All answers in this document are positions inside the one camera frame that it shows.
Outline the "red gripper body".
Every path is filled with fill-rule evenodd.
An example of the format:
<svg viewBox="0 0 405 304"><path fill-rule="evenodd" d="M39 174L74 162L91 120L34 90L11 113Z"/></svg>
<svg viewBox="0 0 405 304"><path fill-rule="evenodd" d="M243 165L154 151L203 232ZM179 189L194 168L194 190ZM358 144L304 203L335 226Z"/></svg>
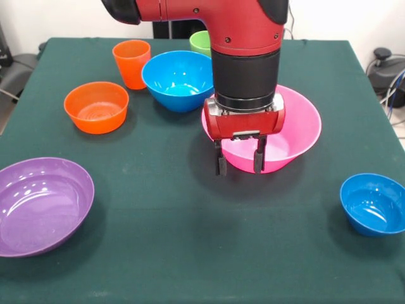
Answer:
<svg viewBox="0 0 405 304"><path fill-rule="evenodd" d="M273 97L272 104L261 111L238 113L227 111L216 104L216 99L205 100L202 122L208 136L214 140L249 139L276 134L285 121L285 101L280 93Z"/></svg>

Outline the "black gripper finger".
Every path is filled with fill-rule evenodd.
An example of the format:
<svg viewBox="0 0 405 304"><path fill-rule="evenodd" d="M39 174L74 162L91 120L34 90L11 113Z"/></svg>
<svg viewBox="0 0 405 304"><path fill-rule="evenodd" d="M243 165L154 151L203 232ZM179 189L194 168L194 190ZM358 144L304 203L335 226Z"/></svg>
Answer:
<svg viewBox="0 0 405 304"><path fill-rule="evenodd" d="M265 168L265 150L267 136L258 137L258 145L254 152L254 173L260 174Z"/></svg>
<svg viewBox="0 0 405 304"><path fill-rule="evenodd" d="M221 141L219 139L214 140L215 155L216 155L216 175L226 176L227 174L227 160L223 154Z"/></svg>

